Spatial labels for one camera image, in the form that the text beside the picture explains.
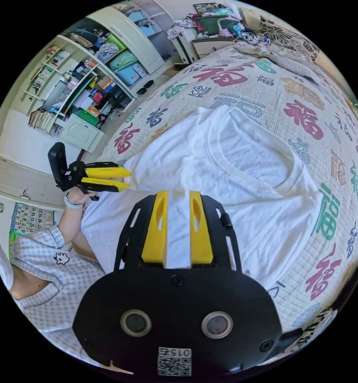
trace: bag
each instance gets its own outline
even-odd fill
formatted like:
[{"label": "bag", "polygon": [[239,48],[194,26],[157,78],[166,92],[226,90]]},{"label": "bag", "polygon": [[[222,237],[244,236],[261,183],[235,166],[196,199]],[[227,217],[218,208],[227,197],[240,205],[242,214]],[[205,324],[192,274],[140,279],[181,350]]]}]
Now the bag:
[{"label": "bag", "polygon": [[115,72],[128,67],[129,65],[135,64],[138,59],[129,51],[125,50],[120,53],[114,60],[110,61],[109,68]]},{"label": "bag", "polygon": [[89,40],[86,40],[84,37],[79,36],[75,33],[70,33],[70,40],[77,42],[84,48],[91,48],[93,46],[93,44]]}]

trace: bedspread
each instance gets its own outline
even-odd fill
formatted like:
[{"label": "bedspread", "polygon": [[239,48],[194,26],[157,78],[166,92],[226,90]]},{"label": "bedspread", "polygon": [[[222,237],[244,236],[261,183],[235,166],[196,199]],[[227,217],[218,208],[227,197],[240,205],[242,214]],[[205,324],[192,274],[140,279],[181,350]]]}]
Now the bedspread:
[{"label": "bedspread", "polygon": [[268,290],[291,331],[328,308],[358,265],[358,115],[317,66],[274,49],[239,43],[182,70],[127,118],[99,159],[122,163],[197,107],[236,106],[284,140],[323,195],[304,250]]}]

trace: cabinet door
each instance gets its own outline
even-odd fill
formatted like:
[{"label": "cabinet door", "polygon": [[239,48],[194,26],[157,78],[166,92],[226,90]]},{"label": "cabinet door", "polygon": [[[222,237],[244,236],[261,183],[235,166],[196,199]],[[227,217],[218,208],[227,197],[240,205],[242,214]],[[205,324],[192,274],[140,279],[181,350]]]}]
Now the cabinet door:
[{"label": "cabinet door", "polygon": [[17,166],[0,158],[0,193],[26,203],[23,192],[34,203],[46,206],[63,206],[64,193],[55,185],[52,176]]},{"label": "cabinet door", "polygon": [[105,7],[88,16],[102,24],[113,33],[136,56],[149,74],[164,65],[158,51],[146,35],[126,17],[113,7]]},{"label": "cabinet door", "polygon": [[98,134],[100,134],[101,137],[103,136],[103,132],[94,126],[76,115],[71,115],[60,137],[79,148],[88,150]]}]

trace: calendar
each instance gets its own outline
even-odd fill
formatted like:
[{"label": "calendar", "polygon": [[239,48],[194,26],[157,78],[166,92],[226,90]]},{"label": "calendar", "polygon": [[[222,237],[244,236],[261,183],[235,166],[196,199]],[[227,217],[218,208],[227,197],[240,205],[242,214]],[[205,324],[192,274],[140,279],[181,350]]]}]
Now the calendar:
[{"label": "calendar", "polygon": [[54,225],[54,212],[17,202],[14,206],[9,232],[9,258],[19,235],[45,230]]}]

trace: handle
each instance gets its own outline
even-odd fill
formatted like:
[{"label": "handle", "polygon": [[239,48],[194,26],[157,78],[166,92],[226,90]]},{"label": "handle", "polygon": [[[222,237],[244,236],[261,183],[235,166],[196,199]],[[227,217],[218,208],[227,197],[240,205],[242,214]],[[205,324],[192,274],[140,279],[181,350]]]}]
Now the handle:
[{"label": "handle", "polygon": [[[82,187],[82,186],[78,186],[78,187],[79,187],[80,191],[81,191],[83,194],[89,194],[89,193],[90,193],[90,192],[87,191],[84,187]],[[99,201],[99,197],[98,197],[97,195],[93,195],[92,197],[90,197],[90,199],[91,199],[92,201]]]},{"label": "handle", "polygon": [[110,27],[110,29],[111,29],[116,35],[118,35],[119,37],[123,37],[123,35],[120,34],[119,32],[117,32],[114,28]]},{"label": "handle", "polygon": [[160,191],[156,194],[142,251],[142,259],[145,263],[166,266],[169,199],[169,191]]},{"label": "handle", "polygon": [[190,254],[192,266],[210,265],[213,261],[207,220],[198,191],[190,191]]},{"label": "handle", "polygon": [[22,194],[20,195],[20,198],[22,198],[22,199],[30,199],[30,197],[25,195],[25,193],[26,193],[26,189],[22,192]]}]

